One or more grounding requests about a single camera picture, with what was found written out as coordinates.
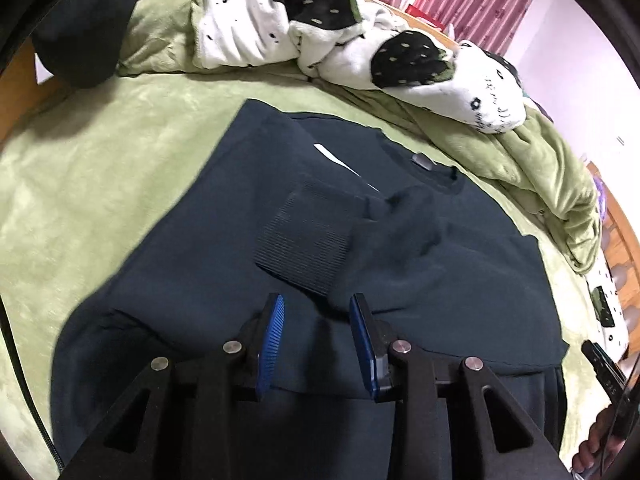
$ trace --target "white plush fabric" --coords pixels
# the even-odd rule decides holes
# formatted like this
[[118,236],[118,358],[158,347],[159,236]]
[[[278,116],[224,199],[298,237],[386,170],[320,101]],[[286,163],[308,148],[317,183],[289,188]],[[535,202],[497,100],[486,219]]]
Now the white plush fabric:
[[[328,30],[326,24],[315,26],[315,23],[322,25],[315,18],[311,19],[315,23],[290,20],[285,4],[276,0],[194,0],[193,62],[201,68],[213,69],[221,65],[260,66],[297,59],[300,70],[310,77],[321,77],[349,88],[379,89],[483,133],[503,133],[524,122],[522,90],[515,78],[480,48],[463,41],[452,52],[433,36],[410,29],[405,20],[387,7],[365,0],[353,2],[357,9],[349,12],[357,16],[354,25]],[[427,36],[444,53],[442,59],[454,66],[452,78],[425,84],[398,76],[398,86],[384,88],[373,83],[372,58],[384,52],[383,43],[406,31]]]
[[483,133],[504,133],[525,118],[522,89],[505,67],[470,41],[454,55],[449,81],[412,88],[386,88],[389,95],[439,115],[472,124]]

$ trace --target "light green bedsheet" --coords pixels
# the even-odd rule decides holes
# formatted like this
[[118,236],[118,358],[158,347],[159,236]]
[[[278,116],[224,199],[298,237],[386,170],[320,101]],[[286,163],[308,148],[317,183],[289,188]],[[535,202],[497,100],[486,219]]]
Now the light green bedsheet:
[[[381,128],[410,150],[453,164],[424,139],[295,79],[295,72],[270,73],[276,70],[285,73],[286,67],[112,78],[58,99],[16,129],[0,156],[0,292],[45,420],[50,362],[65,319],[176,203],[245,99]],[[567,462],[606,404],[580,354],[582,341],[597,330],[586,285],[532,215],[497,184],[469,177],[523,234],[540,241],[562,334],[570,344],[563,364],[569,412],[561,456]],[[36,480],[55,478],[0,346],[0,429]]]
[[[198,0],[138,0],[120,49],[118,73],[221,73],[199,68],[194,28]],[[278,72],[279,68],[268,70]],[[289,72],[302,75],[295,63]],[[526,108],[524,124],[499,135],[402,102],[381,91],[353,90],[318,80],[330,94],[370,114],[429,139],[477,176],[493,180],[546,228],[575,272],[593,267],[602,236],[597,192],[589,171],[539,111]]]

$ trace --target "black polka dot fabric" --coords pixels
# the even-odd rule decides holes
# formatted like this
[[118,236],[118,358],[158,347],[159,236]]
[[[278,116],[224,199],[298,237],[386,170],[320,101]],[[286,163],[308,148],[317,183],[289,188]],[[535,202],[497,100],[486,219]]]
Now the black polka dot fabric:
[[371,80],[379,88],[420,86],[451,79],[453,65],[445,51],[417,30],[385,41],[371,59]]
[[273,0],[284,4],[289,21],[307,23],[324,30],[341,30],[362,18],[355,0]]

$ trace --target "human hand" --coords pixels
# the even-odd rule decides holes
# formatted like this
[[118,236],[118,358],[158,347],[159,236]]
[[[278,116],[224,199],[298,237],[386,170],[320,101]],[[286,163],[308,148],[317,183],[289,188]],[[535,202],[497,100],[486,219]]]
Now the human hand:
[[[574,455],[572,460],[572,467],[575,472],[581,473],[585,469],[591,468],[596,463],[596,455],[598,455],[599,463],[600,457],[598,451],[600,449],[600,441],[609,432],[615,411],[613,406],[609,406],[602,410],[596,417],[596,421],[589,428],[589,438],[578,446],[578,453]],[[620,452],[624,443],[625,441],[621,438],[611,436],[607,442],[604,470],[613,462],[613,459],[615,459],[616,455]],[[600,469],[590,477],[590,480],[600,480]]]

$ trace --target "bolt head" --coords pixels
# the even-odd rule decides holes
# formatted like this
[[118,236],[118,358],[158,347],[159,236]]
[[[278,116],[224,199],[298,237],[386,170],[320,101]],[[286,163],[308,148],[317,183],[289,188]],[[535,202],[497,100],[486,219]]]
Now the bolt head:
[[239,341],[227,341],[222,345],[222,349],[227,354],[237,354],[242,350],[242,343]]
[[159,372],[164,370],[169,365],[169,359],[166,357],[156,357],[153,361],[151,361],[151,369]]
[[404,339],[398,339],[391,343],[391,348],[399,354],[406,354],[411,350],[411,343]]
[[465,359],[465,366],[469,368],[469,370],[473,370],[475,372],[482,370],[484,363],[482,359],[479,357],[467,357]]

